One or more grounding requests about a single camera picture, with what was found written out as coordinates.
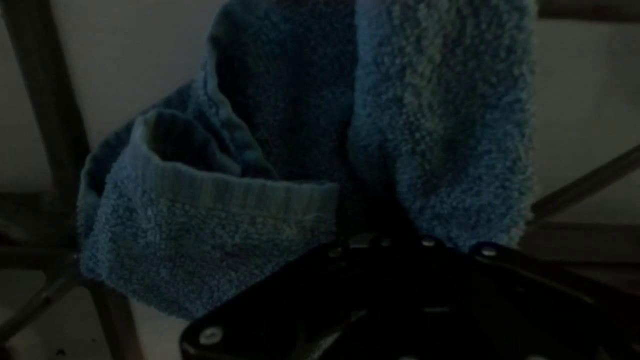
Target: black plastic object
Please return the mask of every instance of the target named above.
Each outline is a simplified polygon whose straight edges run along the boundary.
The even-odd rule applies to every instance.
[[[640,299],[499,243],[321,246],[200,320],[184,360],[634,360]]]

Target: terry cloth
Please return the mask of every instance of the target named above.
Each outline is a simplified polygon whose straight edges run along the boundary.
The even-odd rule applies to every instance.
[[[192,81],[88,158],[88,277],[196,317],[362,229],[514,243],[532,0],[231,0]]]

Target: wall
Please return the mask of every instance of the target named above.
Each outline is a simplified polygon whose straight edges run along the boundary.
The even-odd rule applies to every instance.
[[[55,0],[65,50],[92,143],[141,107],[187,81],[204,53],[213,0]],[[537,172],[541,194],[606,162],[640,140],[640,25],[541,21],[539,24],[539,120]],[[0,30],[0,188],[48,186],[48,167],[35,116],[5,28]],[[581,203],[562,220],[640,223],[640,173]],[[184,326],[141,303],[139,328],[148,357],[179,357]],[[107,357],[84,294],[72,294],[40,332],[68,324],[81,309],[81,326],[44,336],[47,351],[67,345],[67,357]]]

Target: blue towel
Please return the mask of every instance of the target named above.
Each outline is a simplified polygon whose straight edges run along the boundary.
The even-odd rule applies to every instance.
[[[514,243],[532,21],[532,0],[231,0],[194,79],[88,158],[83,272],[196,317],[356,231]]]

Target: metal frame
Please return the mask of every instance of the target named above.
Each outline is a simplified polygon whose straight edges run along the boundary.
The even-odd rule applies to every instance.
[[[75,197],[78,173],[88,153],[88,140],[81,107],[71,83],[65,52],[57,34],[48,0],[0,0],[5,21],[21,62],[25,83],[39,120],[40,135],[47,147],[55,192],[40,194],[0,194],[0,268],[28,268],[47,274],[47,283],[39,289],[15,317],[0,324],[0,348],[23,326],[43,314],[71,287],[83,283],[90,289],[96,303],[107,339],[115,360],[143,360],[137,326],[128,299],[101,283],[87,283],[78,274],[78,253],[75,240]],[[638,0],[541,0],[542,17],[594,20],[594,21],[640,21]],[[576,257],[581,235],[599,233],[600,240],[630,243],[638,240],[640,225],[611,225],[594,229],[591,225],[545,225],[554,214],[569,209],[581,200],[623,180],[640,166],[640,143],[573,183],[552,192],[535,203],[535,220],[524,240],[524,250],[557,261],[587,266]],[[600,253],[588,257],[588,263],[640,266],[640,259],[623,252],[611,253],[603,261]]]

